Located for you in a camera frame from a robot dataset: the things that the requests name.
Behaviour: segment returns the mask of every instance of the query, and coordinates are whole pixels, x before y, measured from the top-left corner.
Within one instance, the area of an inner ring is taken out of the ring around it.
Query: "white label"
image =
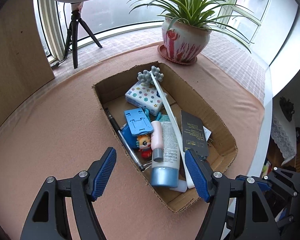
[[[177,137],[171,122],[161,122],[163,135],[163,162],[152,162],[152,167],[170,167],[179,169],[180,151]]]
[[[204,131],[206,141],[208,141],[208,139],[210,137],[210,134],[211,134],[211,131],[208,128],[205,128],[205,127],[203,127],[203,131]]]

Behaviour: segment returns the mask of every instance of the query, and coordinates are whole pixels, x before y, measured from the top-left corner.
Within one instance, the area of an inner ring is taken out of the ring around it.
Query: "white plastic cap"
[[[171,187],[171,190],[186,192],[188,188],[187,182],[185,180],[178,179],[178,187]]]

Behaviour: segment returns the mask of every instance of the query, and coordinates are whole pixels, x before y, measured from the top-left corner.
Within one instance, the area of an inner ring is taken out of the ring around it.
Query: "lotion tube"
[[[177,187],[180,167],[178,140],[167,115],[160,117],[163,137],[163,161],[155,162],[152,155],[152,186]]]

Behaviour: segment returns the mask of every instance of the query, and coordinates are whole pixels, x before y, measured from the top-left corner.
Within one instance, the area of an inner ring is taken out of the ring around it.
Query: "red toy figure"
[[[145,160],[149,160],[152,157],[152,150],[151,150],[151,137],[146,135],[139,135],[137,137],[137,147],[141,152],[141,157]]]

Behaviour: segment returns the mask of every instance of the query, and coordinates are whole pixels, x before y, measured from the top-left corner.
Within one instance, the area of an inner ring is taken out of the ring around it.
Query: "white stick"
[[[181,153],[181,157],[182,157],[182,161],[183,161],[183,166],[185,168],[186,181],[187,181],[188,188],[193,188],[194,184],[193,184],[193,181],[191,179],[190,173],[187,169],[186,162],[185,162],[185,152],[183,151],[181,132],[179,130],[179,127],[178,127],[178,124],[177,124],[176,120],[174,119],[174,115],[173,115],[172,110],[170,108],[170,105],[167,101],[167,98],[164,96],[164,93],[163,93],[163,90],[162,90],[160,84],[157,82],[157,80],[155,79],[155,77],[154,77],[154,75],[152,74],[151,71],[150,71],[150,73],[151,73],[151,78],[153,80],[153,83],[154,83],[155,87],[157,88],[157,90],[159,92],[159,96],[162,99],[162,103],[164,105],[164,108],[167,111],[167,114],[169,116],[169,119],[171,121],[173,130],[174,130],[174,133],[176,134],[176,137],[177,137],[177,140],[178,140],[180,153]]]

